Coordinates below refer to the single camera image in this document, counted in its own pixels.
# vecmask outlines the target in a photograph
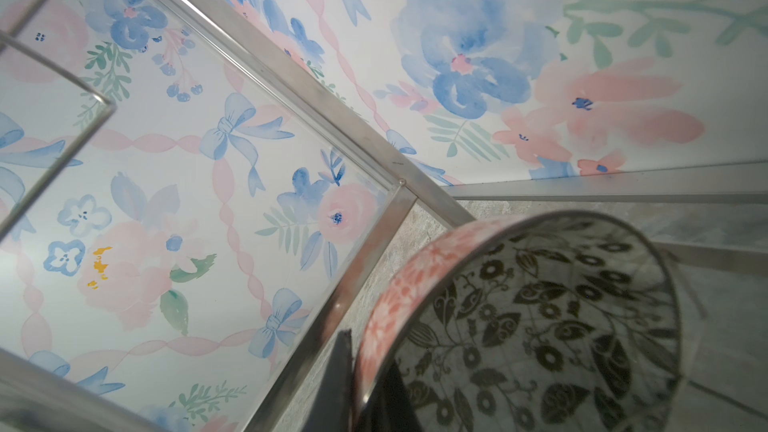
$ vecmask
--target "floral wallpaper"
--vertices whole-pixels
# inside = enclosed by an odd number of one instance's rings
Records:
[[[768,0],[225,1],[443,185],[768,157]]]
[[[50,0],[20,38],[119,112],[0,244],[0,346],[172,432],[232,432],[386,191],[154,0]],[[0,74],[6,216],[99,105],[14,50]]]

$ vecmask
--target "blue bow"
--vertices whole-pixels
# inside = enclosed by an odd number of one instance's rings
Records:
[[[275,292],[272,301],[272,315],[266,320],[266,326],[256,331],[256,335],[248,346],[248,351],[258,358],[267,358],[275,348],[275,337],[287,346],[293,344],[296,332],[281,331],[281,326],[299,328],[306,317],[296,318],[291,321],[288,317],[301,308],[301,299],[287,288]]]
[[[24,137],[24,129],[11,120],[10,117],[0,112],[0,149],[10,146],[22,137]],[[0,153],[0,162],[15,166],[49,168],[62,154],[62,150],[64,150],[64,141],[59,140],[50,146],[41,147],[40,149],[27,150],[26,152]],[[82,162],[79,160],[71,160],[68,166],[79,166],[81,164]],[[5,167],[0,167],[0,189],[4,190],[13,199],[14,204],[18,204],[26,190],[22,178]],[[11,236],[14,240],[19,240],[22,230],[33,234],[36,232],[27,216],[20,218],[16,226],[11,230]]]
[[[259,159],[259,153],[254,144],[243,137],[233,134],[237,131],[251,137],[261,139],[288,139],[293,137],[290,132],[280,130],[283,125],[283,117],[278,117],[272,122],[261,126],[242,126],[242,124],[256,114],[254,104],[240,93],[231,93],[224,103],[224,117],[219,120],[216,129],[211,129],[205,133],[200,140],[200,151],[213,160],[219,160],[226,153],[226,144],[232,142],[235,149],[239,150],[243,157],[250,162],[250,172],[248,172],[248,190],[250,196],[256,194],[256,189],[264,189],[264,184],[256,172],[256,161]]]

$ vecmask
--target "black leaf pattern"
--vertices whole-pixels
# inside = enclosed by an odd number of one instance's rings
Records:
[[[485,347],[501,345],[518,329],[518,324],[520,324],[520,314],[517,312],[497,316],[485,327],[482,334],[482,344]]]
[[[534,277],[538,277],[538,259],[532,252],[527,250],[518,250],[518,253],[514,256],[514,261],[518,266]]]
[[[554,338],[559,341],[575,341],[594,330],[590,324],[579,321],[562,321],[554,328]]]
[[[411,326],[408,340],[421,348],[434,347],[439,343],[435,331],[427,324],[418,321]]]
[[[456,319],[462,319],[470,315],[475,311],[480,302],[482,302],[482,289],[476,288],[464,297],[462,305],[458,308],[458,312],[456,313]]]
[[[552,384],[542,395],[542,421],[562,424],[584,402],[589,390],[574,384]]]
[[[600,422],[608,430],[613,430],[627,417],[621,404],[603,392],[600,387],[594,388],[594,406],[598,409]]]
[[[640,353],[653,365],[677,375],[677,359],[672,352],[657,341],[643,335],[633,334],[632,338]]]
[[[453,311],[456,310],[456,285],[451,282],[442,294],[437,296],[432,302],[437,319],[446,325],[453,317]]]
[[[554,282],[534,282],[526,284],[514,296],[516,304],[537,304],[539,302],[548,302],[560,297],[568,290],[562,284]]]
[[[467,432],[472,432],[475,429],[475,417],[472,414],[472,406],[469,405],[469,400],[460,389],[456,389],[453,392],[453,402],[456,404],[456,414],[461,419],[464,428]]]
[[[565,255],[561,254],[560,252],[554,251],[554,250],[546,250],[543,248],[539,248],[532,251],[533,254],[538,255],[539,257],[548,258],[550,260],[556,260],[558,262],[564,262],[566,264],[571,263],[571,259],[566,257]]]
[[[615,335],[601,335],[592,341],[592,359],[616,398],[623,398],[632,384],[627,352]]]
[[[414,380],[406,386],[406,389],[408,389],[408,399],[415,409],[425,407],[440,399],[435,389],[420,380]]]
[[[478,387],[492,387],[503,384],[507,378],[496,369],[482,369],[472,374],[469,381]]]

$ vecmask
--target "pink flower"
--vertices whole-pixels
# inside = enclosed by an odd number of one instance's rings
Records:
[[[526,123],[539,131],[566,122],[582,148],[599,150],[608,135],[621,132],[644,146],[659,140],[690,142],[704,133],[704,124],[679,110],[638,103],[672,96],[681,84],[669,77],[644,76],[651,58],[628,60],[598,72],[589,72],[578,61],[547,64],[535,84],[534,96],[543,108],[534,110]]]
[[[176,216],[166,214],[163,216],[162,238],[165,239],[165,254],[162,255],[161,264],[173,268],[178,266],[186,273],[192,274],[197,268],[192,263],[192,258],[203,258],[203,246],[205,240],[196,238],[197,220],[191,220],[186,225],[181,224]]]
[[[496,142],[514,146],[518,157],[526,162],[541,165],[537,157],[548,158],[556,162],[571,160],[571,153],[558,144],[558,134],[549,127],[544,130],[533,130],[528,126],[523,114],[517,107],[510,107],[502,112],[502,120],[509,130],[501,130],[493,134]]]
[[[318,227],[328,242],[344,244],[359,238],[375,213],[376,198],[366,187],[335,187],[320,202]]]
[[[144,327],[171,288],[168,267],[157,267],[163,242],[139,222],[118,224],[94,240],[80,268],[78,290],[91,307],[113,312],[131,331]]]
[[[16,0],[0,16],[0,29],[8,30],[33,0]],[[85,21],[63,0],[49,0],[18,37],[22,43],[70,71],[79,70],[88,44]],[[19,82],[48,83],[59,75],[21,52],[6,50],[2,68]]]
[[[578,168],[581,169],[582,176],[596,176],[599,174],[615,174],[621,172],[621,167],[626,162],[621,150],[614,150],[600,160],[580,160]]]

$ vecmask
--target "small blue flower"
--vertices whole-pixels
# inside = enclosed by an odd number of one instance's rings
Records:
[[[163,71],[163,73],[164,73],[165,75],[167,75],[167,76],[175,76],[175,75],[176,75],[176,69],[174,68],[174,66],[172,66],[172,65],[171,65],[171,64],[169,64],[169,63],[164,63],[164,64],[163,64],[163,65],[160,67],[160,70],[162,70],[162,71]]]
[[[68,226],[75,237],[85,237],[91,230],[102,230],[112,222],[112,214],[105,207],[97,207],[93,196],[80,200],[70,198],[58,213],[58,223]]]
[[[71,277],[80,269],[83,256],[85,256],[85,244],[82,241],[73,240],[69,244],[59,241],[51,242],[48,245],[48,258],[43,262],[43,268]]]

